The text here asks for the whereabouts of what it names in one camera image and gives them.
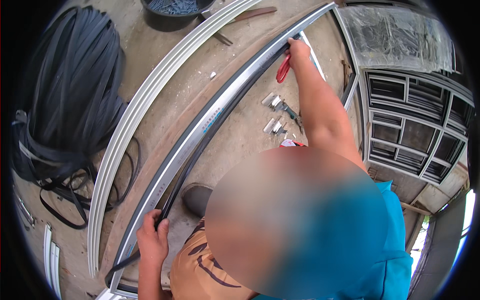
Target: left hand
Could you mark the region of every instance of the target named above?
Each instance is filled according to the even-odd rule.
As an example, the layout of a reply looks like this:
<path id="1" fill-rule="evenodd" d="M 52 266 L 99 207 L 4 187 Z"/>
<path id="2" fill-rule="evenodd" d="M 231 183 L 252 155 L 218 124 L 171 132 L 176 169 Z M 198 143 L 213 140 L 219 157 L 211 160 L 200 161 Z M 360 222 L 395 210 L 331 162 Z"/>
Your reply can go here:
<path id="1" fill-rule="evenodd" d="M 163 261 L 168 255 L 168 225 L 169 220 L 163 219 L 155 231 L 155 221 L 162 213 L 161 209 L 154 209 L 144 216 L 144 223 L 137 230 L 140 262 L 150 267 L 161 269 Z"/>

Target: wooden plank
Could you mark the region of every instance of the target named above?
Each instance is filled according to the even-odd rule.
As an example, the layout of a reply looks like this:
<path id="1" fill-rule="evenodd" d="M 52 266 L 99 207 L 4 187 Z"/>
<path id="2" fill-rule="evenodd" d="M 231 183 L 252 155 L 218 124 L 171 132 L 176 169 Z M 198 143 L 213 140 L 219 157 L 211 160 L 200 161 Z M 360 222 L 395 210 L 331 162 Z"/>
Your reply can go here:
<path id="1" fill-rule="evenodd" d="M 120 205 L 117 215 L 115 217 L 112 230 L 108 236 L 107 245 L 103 253 L 100 270 L 98 273 L 98 280 L 104 281 L 108 271 L 112 268 L 117 250 L 120 247 L 120 242 L 123 238 L 125 230 L 133 216 L 133 212 L 139 204 L 143 193 L 147 189 L 150 181 L 154 177 L 156 171 L 166 158 L 176 141 L 180 138 L 183 132 L 187 129 L 191 121 L 202 110 L 206 103 L 215 95 L 215 93 L 223 86 L 224 83 L 232 77 L 235 72 L 242 67 L 251 57 L 253 57 L 259 50 L 261 50 L 274 37 L 279 35 L 282 31 L 293 25 L 295 22 L 303 18 L 313 10 L 323 6 L 330 1 L 317 4 L 308 10 L 301 12 L 285 21 L 273 29 L 270 33 L 262 37 L 243 51 L 238 57 L 233 60 L 228 66 L 218 74 L 205 88 L 192 100 L 192 102 L 185 108 L 180 116 L 169 127 L 160 142 L 155 146 L 151 152 L 143 168 L 140 170 L 132 189 L 128 193 L 126 199 Z"/>
<path id="2" fill-rule="evenodd" d="M 410 204 L 406 204 L 405 202 L 400 201 L 400 205 L 403 208 L 413 210 L 414 212 L 417 212 L 417 213 L 422 214 L 422 215 L 426 215 L 426 216 L 431 216 L 432 215 L 429 211 L 423 210 L 423 209 L 418 208 L 418 207 L 411 206 Z"/>

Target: right hand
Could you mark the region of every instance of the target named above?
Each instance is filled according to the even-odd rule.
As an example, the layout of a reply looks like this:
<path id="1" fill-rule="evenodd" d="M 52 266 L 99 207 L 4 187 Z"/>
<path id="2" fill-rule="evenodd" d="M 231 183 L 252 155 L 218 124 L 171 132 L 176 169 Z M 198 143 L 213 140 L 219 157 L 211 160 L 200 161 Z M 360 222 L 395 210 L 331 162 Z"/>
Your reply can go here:
<path id="1" fill-rule="evenodd" d="M 288 49 L 285 54 L 290 53 L 289 64 L 293 70 L 301 63 L 310 61 L 310 47 L 307 44 L 291 37 L 288 38 L 288 43 L 290 44 L 290 49 Z"/>

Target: hand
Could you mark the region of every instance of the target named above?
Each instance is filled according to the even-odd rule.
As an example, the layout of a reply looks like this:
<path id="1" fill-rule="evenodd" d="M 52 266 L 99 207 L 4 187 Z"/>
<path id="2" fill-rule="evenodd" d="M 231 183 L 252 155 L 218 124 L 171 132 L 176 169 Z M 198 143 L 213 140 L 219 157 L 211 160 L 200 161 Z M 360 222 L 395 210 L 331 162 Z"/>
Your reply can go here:
<path id="1" fill-rule="evenodd" d="M 293 70 L 301 63 L 310 61 L 310 47 L 307 44 L 291 37 L 288 38 L 288 43 L 290 44 L 290 49 L 288 49 L 285 54 L 290 53 L 289 64 Z"/>
<path id="2" fill-rule="evenodd" d="M 168 255 L 168 219 L 163 219 L 155 231 L 155 221 L 162 213 L 161 209 L 154 209 L 144 216 L 144 223 L 137 230 L 140 262 L 154 268 L 161 269 L 163 261 Z"/>

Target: white aluminum profile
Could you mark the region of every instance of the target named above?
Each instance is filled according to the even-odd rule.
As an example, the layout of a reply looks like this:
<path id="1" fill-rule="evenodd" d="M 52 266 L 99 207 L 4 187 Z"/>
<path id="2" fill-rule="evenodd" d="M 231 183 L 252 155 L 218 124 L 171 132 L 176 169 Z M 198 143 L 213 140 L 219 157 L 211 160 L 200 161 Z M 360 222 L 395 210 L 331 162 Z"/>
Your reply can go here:
<path id="1" fill-rule="evenodd" d="M 115 295 L 110 293 L 110 289 L 104 289 L 96 298 L 95 300 L 121 300 L 127 299 L 125 296 Z"/>
<path id="2" fill-rule="evenodd" d="M 123 113 L 103 156 L 89 213 L 87 253 L 90 276 L 98 271 L 98 248 L 108 195 L 120 161 L 148 108 L 173 74 L 209 37 L 240 13 L 261 0 L 236 0 L 199 24 L 153 69 Z"/>
<path id="3" fill-rule="evenodd" d="M 45 225 L 45 233 L 43 235 L 43 264 L 45 266 L 45 277 L 48 285 L 52 288 L 52 275 L 50 268 L 50 248 L 52 243 L 52 226 L 47 223 Z"/>
<path id="4" fill-rule="evenodd" d="M 307 39 L 307 36 L 303 32 L 303 30 L 301 30 L 299 32 L 299 34 L 300 34 L 300 40 L 303 41 L 305 44 L 307 44 L 307 46 L 310 47 L 310 60 L 313 62 L 313 64 L 317 68 L 318 72 L 320 72 L 320 75 L 325 80 L 325 75 L 322 71 L 322 67 L 320 67 L 320 63 L 318 62 L 317 56 L 315 55 L 315 52 L 313 51 L 312 46 L 310 45 L 310 42 Z"/>
<path id="5" fill-rule="evenodd" d="M 52 274 L 53 290 L 55 291 L 57 297 L 61 300 L 59 280 L 60 248 L 54 242 L 51 243 L 50 254 L 50 272 Z"/>

